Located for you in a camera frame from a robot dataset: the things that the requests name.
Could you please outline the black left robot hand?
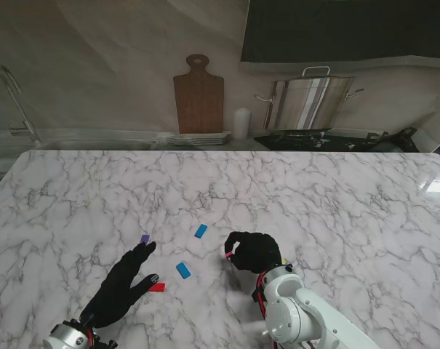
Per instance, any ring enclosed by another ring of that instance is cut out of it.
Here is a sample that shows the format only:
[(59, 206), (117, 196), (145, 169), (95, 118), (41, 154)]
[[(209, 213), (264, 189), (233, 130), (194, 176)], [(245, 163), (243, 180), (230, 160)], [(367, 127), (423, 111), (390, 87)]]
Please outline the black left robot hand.
[(149, 244), (140, 243), (124, 254), (81, 312), (79, 320), (83, 325), (99, 329), (116, 323), (159, 281), (159, 276), (154, 273), (146, 276), (137, 285), (132, 285), (141, 265), (155, 248), (154, 241)]

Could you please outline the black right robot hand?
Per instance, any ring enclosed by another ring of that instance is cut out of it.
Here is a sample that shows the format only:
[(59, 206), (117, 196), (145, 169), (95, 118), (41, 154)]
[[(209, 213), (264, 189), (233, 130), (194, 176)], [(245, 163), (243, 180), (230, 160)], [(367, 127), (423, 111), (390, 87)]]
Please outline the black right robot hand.
[(266, 233), (231, 232), (225, 241), (225, 253), (238, 270), (254, 274), (281, 265), (279, 245)]

